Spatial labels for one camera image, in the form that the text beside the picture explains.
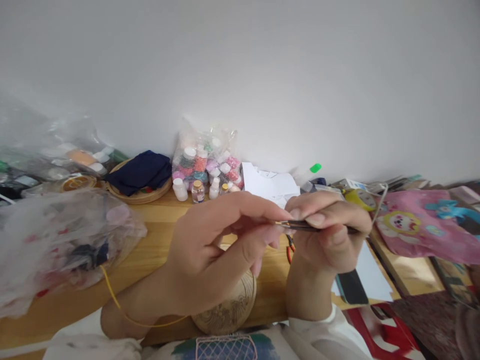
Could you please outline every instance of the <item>tweezers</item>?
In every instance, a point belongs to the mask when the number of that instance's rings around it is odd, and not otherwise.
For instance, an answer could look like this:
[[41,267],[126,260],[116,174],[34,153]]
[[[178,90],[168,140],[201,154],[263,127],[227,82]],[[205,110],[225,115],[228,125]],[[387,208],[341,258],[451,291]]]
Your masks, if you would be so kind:
[[[308,222],[304,220],[287,220],[287,221],[275,221],[276,225],[280,225],[287,229],[297,230],[297,231],[305,231],[309,233],[319,233],[322,229],[318,229],[316,227],[311,226]],[[349,234],[356,234],[359,231],[354,229],[353,227],[347,226],[347,232]]]

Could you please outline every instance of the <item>wire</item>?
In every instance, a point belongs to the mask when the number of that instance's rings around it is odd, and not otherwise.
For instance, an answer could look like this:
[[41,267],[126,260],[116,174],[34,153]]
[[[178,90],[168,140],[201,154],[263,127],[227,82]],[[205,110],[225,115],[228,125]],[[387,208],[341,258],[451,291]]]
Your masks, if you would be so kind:
[[117,300],[117,297],[115,296],[115,293],[114,293],[114,290],[112,289],[112,285],[110,284],[110,280],[109,280],[109,276],[107,275],[107,271],[105,270],[104,266],[103,265],[100,265],[100,269],[103,271],[103,275],[105,275],[105,281],[106,281],[106,286],[108,287],[108,290],[110,291],[110,295],[111,295],[111,298],[113,299],[113,302],[115,303],[116,307],[118,308],[118,311],[120,311],[120,313],[125,317],[125,319],[127,319],[129,322],[139,326],[139,327],[143,327],[143,328],[164,328],[164,327],[167,327],[167,326],[170,326],[170,325],[173,325],[173,324],[176,324],[176,323],[179,323],[180,321],[182,321],[183,319],[186,319],[188,318],[188,315],[187,316],[184,316],[184,317],[181,317],[175,321],[172,321],[172,322],[169,322],[169,323],[166,323],[166,324],[161,324],[161,325],[145,325],[145,324],[142,324],[140,322],[136,322],[135,320],[132,320],[131,318],[128,317],[128,315],[126,313],[124,313],[124,311],[122,310],[122,307],[120,306],[120,303],[119,301]]

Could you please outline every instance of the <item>pink fabric bag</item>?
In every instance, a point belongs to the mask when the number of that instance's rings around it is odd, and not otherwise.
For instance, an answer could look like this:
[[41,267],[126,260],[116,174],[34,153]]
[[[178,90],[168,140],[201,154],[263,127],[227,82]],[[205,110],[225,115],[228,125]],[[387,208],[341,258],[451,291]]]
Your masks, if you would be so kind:
[[448,200],[446,190],[387,194],[376,225],[389,249],[408,258],[436,256],[455,263],[480,264],[480,241],[461,228],[455,217],[439,217],[438,211],[448,210],[439,203]]

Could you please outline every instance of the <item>hand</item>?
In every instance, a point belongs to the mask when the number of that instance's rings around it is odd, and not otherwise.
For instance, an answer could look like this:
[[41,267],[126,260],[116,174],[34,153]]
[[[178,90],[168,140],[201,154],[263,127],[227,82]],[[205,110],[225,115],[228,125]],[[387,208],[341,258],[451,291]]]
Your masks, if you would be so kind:
[[[242,275],[260,273],[267,245],[278,249],[283,228],[272,221],[289,220],[275,203],[249,192],[235,192],[192,206],[178,219],[165,265],[164,296],[171,314],[195,315],[221,303]],[[222,237],[238,235],[224,251]]]
[[[285,206],[295,220],[305,220],[321,232],[297,231],[295,257],[309,266],[330,274],[353,271],[362,243],[372,230],[372,220],[361,207],[343,201],[333,192],[304,193],[291,198]],[[347,226],[356,229],[347,233]]]

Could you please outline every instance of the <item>shirt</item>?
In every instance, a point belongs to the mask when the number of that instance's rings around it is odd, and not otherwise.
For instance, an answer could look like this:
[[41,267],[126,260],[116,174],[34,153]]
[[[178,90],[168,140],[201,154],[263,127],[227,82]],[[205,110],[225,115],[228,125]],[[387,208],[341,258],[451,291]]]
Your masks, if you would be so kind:
[[372,359],[362,336],[335,305],[322,321],[289,318],[289,325],[174,341],[160,348],[142,348],[141,340],[132,338],[109,339],[100,325],[101,312],[57,332],[52,338],[57,345],[47,349],[43,360]]

